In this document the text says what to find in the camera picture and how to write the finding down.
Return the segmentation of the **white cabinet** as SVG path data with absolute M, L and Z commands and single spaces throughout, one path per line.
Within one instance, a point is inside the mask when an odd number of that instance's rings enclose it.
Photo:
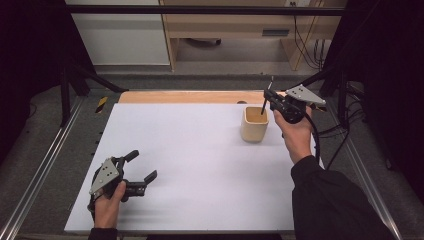
M 96 66 L 169 65 L 160 14 L 73 14 Z

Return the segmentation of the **person's right hand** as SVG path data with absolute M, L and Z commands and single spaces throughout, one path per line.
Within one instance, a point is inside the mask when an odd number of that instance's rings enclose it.
M 312 154 L 312 125 L 310 121 L 304 117 L 300 122 L 290 124 L 279 111 L 274 110 L 273 115 L 276 124 L 281 129 L 292 162 L 296 164 L 305 157 L 310 156 Z

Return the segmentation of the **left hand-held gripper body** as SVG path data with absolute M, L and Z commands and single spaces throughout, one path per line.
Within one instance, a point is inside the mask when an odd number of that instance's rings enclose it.
M 145 194 L 147 188 L 145 181 L 130 182 L 124 178 L 124 165 L 133 159 L 134 156 L 109 157 L 101 164 L 94 174 L 89 190 L 92 202 L 101 196 L 110 198 L 122 181 L 126 183 L 122 202 L 127 202 L 130 197 L 141 197 Z

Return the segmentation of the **dark curtain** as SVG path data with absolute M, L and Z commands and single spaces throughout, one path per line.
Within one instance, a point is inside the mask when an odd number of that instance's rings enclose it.
M 93 64 L 65 0 L 0 0 L 0 163 L 30 115 L 30 100 L 60 84 L 65 62 Z
M 347 0 L 327 63 L 345 62 L 385 154 L 424 204 L 424 0 Z

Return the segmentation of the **black horizontal frame bar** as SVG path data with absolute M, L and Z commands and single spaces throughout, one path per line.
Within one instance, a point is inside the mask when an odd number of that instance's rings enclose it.
M 342 16 L 344 8 L 254 7 L 254 6 L 153 6 L 153 5 L 67 5 L 79 14 L 193 14 L 193 15 L 295 15 Z

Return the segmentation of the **wooden table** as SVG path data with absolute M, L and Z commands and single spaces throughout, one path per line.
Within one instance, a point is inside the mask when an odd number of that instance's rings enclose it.
M 223 103 L 261 104 L 263 91 L 128 91 L 119 103 Z

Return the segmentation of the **black metal stand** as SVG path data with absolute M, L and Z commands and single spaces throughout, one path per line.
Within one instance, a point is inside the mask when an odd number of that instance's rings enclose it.
M 348 89 L 347 75 L 344 68 L 337 64 L 331 64 L 318 73 L 308 77 L 301 84 L 309 86 L 319 80 L 323 80 L 323 84 L 319 89 L 322 97 L 330 97 L 337 92 L 337 120 L 343 128 L 348 127 L 346 97 Z
M 114 93 L 127 92 L 127 89 L 121 88 L 107 81 L 106 79 L 100 77 L 95 71 L 87 70 L 84 67 L 74 63 L 65 63 L 60 67 L 59 71 L 62 106 L 62 120 L 60 124 L 61 127 L 64 127 L 71 118 L 69 86 L 72 86 L 78 96 L 87 96 L 90 92 L 90 88 L 86 83 L 87 79 L 95 81 L 96 83 L 104 86 L 106 89 L 113 91 Z

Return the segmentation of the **light wooden square cup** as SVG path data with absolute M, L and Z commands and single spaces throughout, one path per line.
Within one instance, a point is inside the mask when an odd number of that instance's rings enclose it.
M 250 143 L 261 142 L 265 137 L 268 123 L 266 111 L 262 111 L 261 107 L 247 106 L 243 111 L 241 121 L 241 138 Z

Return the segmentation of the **light wooden desk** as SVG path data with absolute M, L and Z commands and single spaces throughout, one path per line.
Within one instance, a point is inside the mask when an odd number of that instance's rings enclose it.
M 162 6 L 254 6 L 343 8 L 347 0 L 159 0 Z M 307 56 L 306 46 L 320 39 L 333 39 L 338 16 L 284 15 L 193 15 L 165 14 L 170 39 L 275 38 L 283 46 L 292 70 Z

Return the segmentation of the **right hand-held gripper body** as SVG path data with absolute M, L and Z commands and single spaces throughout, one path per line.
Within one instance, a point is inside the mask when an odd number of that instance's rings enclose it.
M 278 94 L 277 98 L 281 102 L 280 113 L 290 124 L 296 124 L 304 118 L 307 106 L 315 108 L 326 105 L 324 99 L 302 84 L 285 90 L 283 95 Z

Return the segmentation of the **person's left hand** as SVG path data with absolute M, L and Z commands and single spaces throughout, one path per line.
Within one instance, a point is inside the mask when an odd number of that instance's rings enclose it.
M 110 198 L 99 197 L 95 201 L 95 228 L 116 228 L 120 202 L 126 190 L 126 182 L 121 181 Z

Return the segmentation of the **black pen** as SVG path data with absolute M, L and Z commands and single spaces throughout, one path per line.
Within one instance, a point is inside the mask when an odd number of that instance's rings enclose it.
M 261 115 L 264 114 L 265 108 L 266 108 L 266 105 L 267 105 L 267 102 L 268 102 L 268 100 L 266 98 L 266 92 L 271 89 L 273 82 L 274 82 L 274 76 L 271 75 L 270 83 L 268 84 L 268 87 L 264 90 L 264 93 L 263 93 L 264 101 L 263 101 L 263 105 L 262 105 L 262 109 L 261 109 Z

